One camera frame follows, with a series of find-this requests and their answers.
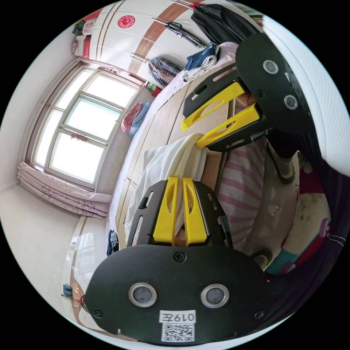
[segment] curtain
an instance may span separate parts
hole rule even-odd
[[[84,190],[55,176],[45,174],[22,162],[18,182],[42,199],[79,215],[105,219],[112,196]]]
[[[84,57],[77,57],[77,61],[82,61],[84,63],[88,63],[91,65],[98,65],[100,69],[105,70],[106,72],[109,72],[111,74],[117,75],[121,79],[125,79],[126,82],[131,82],[136,84],[136,86],[141,87],[144,85],[145,80],[142,78],[137,77],[136,75],[122,69],[118,68],[114,65],[110,65],[109,63],[96,61],[90,58],[84,58]]]

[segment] red circular sticker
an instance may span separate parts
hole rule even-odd
[[[120,28],[129,28],[135,23],[135,17],[134,16],[123,16],[118,21],[118,26]]]

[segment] window pane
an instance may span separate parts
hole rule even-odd
[[[52,109],[40,134],[39,142],[35,150],[34,161],[42,167],[45,165],[47,152],[61,117],[62,112]]]
[[[103,148],[59,133],[51,168],[73,178],[93,183]]]
[[[119,116],[119,112],[80,97],[65,124],[108,140]]]
[[[74,79],[74,81],[68,86],[68,88],[66,88],[62,96],[55,103],[55,106],[58,108],[66,109],[74,95],[79,91],[81,86],[87,81],[93,72],[94,71],[90,69],[82,70]]]
[[[86,89],[87,93],[103,98],[123,108],[126,107],[136,91],[137,89],[134,87],[127,86],[103,75],[98,75]]]

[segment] label sticker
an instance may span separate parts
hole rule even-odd
[[[162,323],[162,342],[194,342],[196,310],[160,310],[159,323]]]
[[[196,310],[159,311],[159,323],[196,323]]]

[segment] plaid shirt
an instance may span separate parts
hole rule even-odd
[[[149,74],[163,87],[166,87],[182,70],[178,65],[162,57],[156,57],[148,63]]]

